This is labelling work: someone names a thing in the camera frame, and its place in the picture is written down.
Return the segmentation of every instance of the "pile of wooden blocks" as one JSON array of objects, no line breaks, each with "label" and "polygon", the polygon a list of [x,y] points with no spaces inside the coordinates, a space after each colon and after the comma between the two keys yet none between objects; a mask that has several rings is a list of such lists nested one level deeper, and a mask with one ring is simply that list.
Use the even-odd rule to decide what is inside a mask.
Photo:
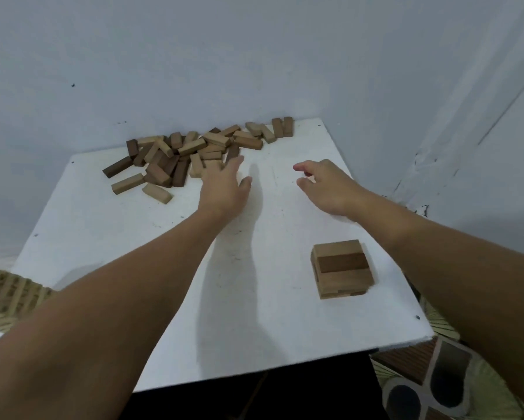
[{"label": "pile of wooden blocks", "polygon": [[358,240],[314,245],[311,262],[321,299],[362,295],[374,284]]},{"label": "pile of wooden blocks", "polygon": [[272,119],[274,132],[264,124],[247,122],[243,131],[240,126],[233,125],[223,131],[213,128],[200,136],[196,131],[190,131],[186,136],[172,133],[168,137],[155,135],[126,141],[128,156],[103,169],[107,178],[111,178],[131,166],[146,166],[146,174],[133,175],[130,178],[112,184],[114,194],[120,194],[140,184],[146,183],[143,192],[150,197],[167,204],[173,196],[163,188],[183,187],[187,175],[201,178],[206,165],[213,162],[224,167],[223,155],[226,153],[225,164],[237,157],[240,148],[261,150],[266,140],[273,143],[278,138],[293,137],[293,118]]}]

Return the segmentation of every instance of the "white table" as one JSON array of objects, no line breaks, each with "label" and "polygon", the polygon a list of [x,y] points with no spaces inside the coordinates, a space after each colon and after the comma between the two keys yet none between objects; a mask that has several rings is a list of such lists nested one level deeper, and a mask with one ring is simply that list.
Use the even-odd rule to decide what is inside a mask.
[{"label": "white table", "polygon": [[[217,237],[186,299],[151,354],[136,390],[264,370],[342,353],[429,339],[433,330],[402,272],[357,224],[315,208],[291,167],[328,158],[348,169],[320,119],[295,136],[242,149],[240,175],[254,177],[242,215]],[[56,289],[166,232],[198,204],[188,178],[160,204],[134,188],[116,196],[101,170],[126,148],[74,155],[13,272]],[[312,246],[359,239],[376,280],[367,294],[322,301]]]}]

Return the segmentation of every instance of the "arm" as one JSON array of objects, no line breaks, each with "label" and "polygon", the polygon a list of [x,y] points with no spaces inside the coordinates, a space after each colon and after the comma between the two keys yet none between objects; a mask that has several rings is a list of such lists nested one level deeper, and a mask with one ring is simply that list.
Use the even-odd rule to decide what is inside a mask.
[{"label": "arm", "polygon": [[293,167],[321,210],[358,222],[524,401],[524,255],[439,225],[359,186],[332,162]]},{"label": "arm", "polygon": [[203,177],[198,210],[86,275],[0,339],[0,418],[116,418],[187,294],[196,268],[246,204],[244,158]]}]

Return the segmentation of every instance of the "white wall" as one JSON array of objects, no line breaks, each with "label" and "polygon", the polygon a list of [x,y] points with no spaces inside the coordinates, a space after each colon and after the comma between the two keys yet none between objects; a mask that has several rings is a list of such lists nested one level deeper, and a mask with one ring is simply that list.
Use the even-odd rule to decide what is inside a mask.
[{"label": "white wall", "polygon": [[388,194],[505,2],[0,0],[0,252],[71,153],[141,135],[321,116]]},{"label": "white wall", "polygon": [[429,218],[524,253],[524,92],[438,192]]}]

